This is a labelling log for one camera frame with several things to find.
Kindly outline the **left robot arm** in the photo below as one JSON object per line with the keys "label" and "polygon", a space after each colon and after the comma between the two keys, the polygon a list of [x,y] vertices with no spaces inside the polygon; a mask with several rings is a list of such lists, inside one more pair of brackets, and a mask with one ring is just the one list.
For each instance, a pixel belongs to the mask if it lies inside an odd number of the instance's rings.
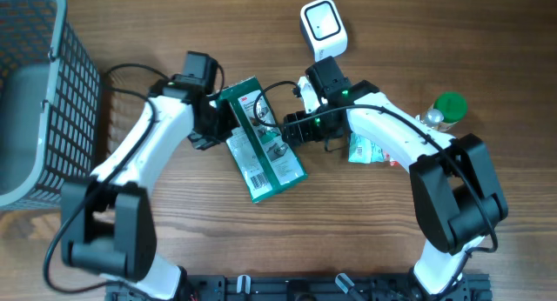
{"label": "left robot arm", "polygon": [[223,67],[189,51],[183,70],[161,75],[124,141],[88,177],[61,189],[62,225],[46,252],[44,281],[52,286],[54,250],[68,267],[103,277],[101,286],[144,300],[193,300],[184,267],[157,253],[149,196],[174,150],[189,140],[196,150],[222,144],[238,122],[214,88]]}

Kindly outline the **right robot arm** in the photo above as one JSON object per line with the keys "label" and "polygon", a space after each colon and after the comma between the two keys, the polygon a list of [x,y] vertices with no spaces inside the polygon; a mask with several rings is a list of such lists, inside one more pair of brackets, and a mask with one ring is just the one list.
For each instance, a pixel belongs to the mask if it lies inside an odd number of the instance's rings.
{"label": "right robot arm", "polygon": [[347,127],[385,150],[409,174],[426,243],[410,270],[410,297],[442,300],[465,279],[475,252],[494,253],[508,205],[484,142],[432,129],[395,106],[366,80],[352,84],[333,57],[313,64],[294,93],[304,110],[285,116],[291,145],[322,141]]}

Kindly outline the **green lid jar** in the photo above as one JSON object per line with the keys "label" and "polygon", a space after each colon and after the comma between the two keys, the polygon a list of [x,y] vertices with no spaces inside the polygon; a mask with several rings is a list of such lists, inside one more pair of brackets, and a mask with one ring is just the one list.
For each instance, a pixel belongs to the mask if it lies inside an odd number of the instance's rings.
{"label": "green lid jar", "polygon": [[467,114],[466,99],[456,91],[448,91],[440,95],[433,103],[433,108],[439,110],[443,120],[439,124],[439,131],[448,131],[461,121]]}

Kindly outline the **yellow dish soap bottle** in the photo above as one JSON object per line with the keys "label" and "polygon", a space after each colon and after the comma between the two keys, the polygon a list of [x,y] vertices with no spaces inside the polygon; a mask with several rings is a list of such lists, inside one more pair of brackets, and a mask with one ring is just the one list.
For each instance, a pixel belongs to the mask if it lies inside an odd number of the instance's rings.
{"label": "yellow dish soap bottle", "polygon": [[440,110],[430,108],[417,115],[415,119],[424,124],[426,127],[437,130],[444,120],[444,115]]}

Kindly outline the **teal white tissue pack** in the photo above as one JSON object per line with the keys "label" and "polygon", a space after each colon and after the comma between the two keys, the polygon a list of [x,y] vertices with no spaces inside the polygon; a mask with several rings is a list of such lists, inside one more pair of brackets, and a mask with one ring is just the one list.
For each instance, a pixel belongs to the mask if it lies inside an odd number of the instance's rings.
{"label": "teal white tissue pack", "polygon": [[350,136],[348,161],[355,164],[371,164],[385,162],[386,158],[376,143],[353,132]]}

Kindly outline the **green white plastic packet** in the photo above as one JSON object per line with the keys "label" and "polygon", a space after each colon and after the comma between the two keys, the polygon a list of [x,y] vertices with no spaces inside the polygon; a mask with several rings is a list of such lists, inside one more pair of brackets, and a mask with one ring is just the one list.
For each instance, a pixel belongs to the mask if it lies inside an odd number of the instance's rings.
{"label": "green white plastic packet", "polygon": [[238,121],[226,144],[255,204],[307,178],[298,156],[275,126],[272,107],[259,95],[261,91],[258,79],[249,77],[225,88],[219,98],[232,107]]}

